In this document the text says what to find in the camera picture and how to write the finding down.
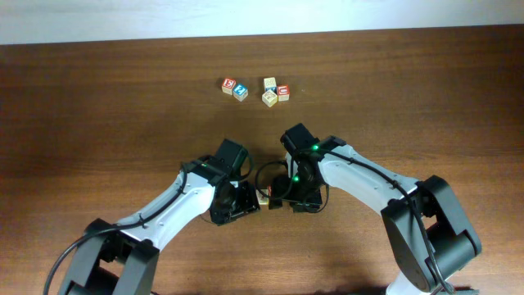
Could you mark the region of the cream block with blue side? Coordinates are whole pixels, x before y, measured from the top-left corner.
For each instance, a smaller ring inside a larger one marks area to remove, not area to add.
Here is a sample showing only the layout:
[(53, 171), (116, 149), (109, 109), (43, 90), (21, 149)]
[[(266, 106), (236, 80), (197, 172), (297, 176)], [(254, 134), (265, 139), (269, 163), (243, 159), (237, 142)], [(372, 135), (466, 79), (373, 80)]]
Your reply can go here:
[(257, 197), (258, 203), (261, 206), (267, 206), (269, 204), (269, 199), (264, 196), (264, 193), (266, 195), (269, 195), (269, 190), (268, 189), (262, 189), (260, 192), (258, 190), (256, 190), (255, 193), (256, 193), (256, 197)]

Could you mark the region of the blue number 2 block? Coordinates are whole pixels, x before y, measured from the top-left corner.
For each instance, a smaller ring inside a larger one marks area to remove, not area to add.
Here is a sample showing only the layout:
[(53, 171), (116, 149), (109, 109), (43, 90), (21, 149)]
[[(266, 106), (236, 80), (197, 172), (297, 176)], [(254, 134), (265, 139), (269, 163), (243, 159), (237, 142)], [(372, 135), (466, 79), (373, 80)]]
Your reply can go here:
[(249, 92), (248, 89), (243, 84), (236, 84), (233, 88), (233, 96), (239, 101), (242, 102), (246, 99)]

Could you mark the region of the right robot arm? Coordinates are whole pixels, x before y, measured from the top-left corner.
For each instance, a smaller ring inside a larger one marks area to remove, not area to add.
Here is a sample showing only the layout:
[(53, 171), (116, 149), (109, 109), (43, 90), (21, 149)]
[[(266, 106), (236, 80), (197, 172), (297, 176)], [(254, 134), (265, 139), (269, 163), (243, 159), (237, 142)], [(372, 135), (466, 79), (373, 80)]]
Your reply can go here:
[(448, 279), (481, 254), (481, 240), (453, 189), (441, 177), (396, 174), (358, 154), (335, 136), (314, 137), (303, 124), (280, 138), (285, 175), (270, 187), (270, 205), (318, 213), (322, 188), (339, 188), (381, 216), (400, 273), (387, 294), (454, 293)]

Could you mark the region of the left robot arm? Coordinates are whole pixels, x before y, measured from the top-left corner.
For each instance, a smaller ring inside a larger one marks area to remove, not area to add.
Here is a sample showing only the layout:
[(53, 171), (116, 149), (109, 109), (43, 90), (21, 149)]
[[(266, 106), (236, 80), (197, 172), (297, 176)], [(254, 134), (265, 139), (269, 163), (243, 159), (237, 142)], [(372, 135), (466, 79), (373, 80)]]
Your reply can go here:
[(249, 152), (225, 139), (214, 155), (185, 163), (157, 198), (114, 224), (93, 221), (66, 250), (73, 259), (61, 294), (149, 294), (161, 251), (193, 219), (208, 212), (226, 225), (259, 210), (241, 173)]

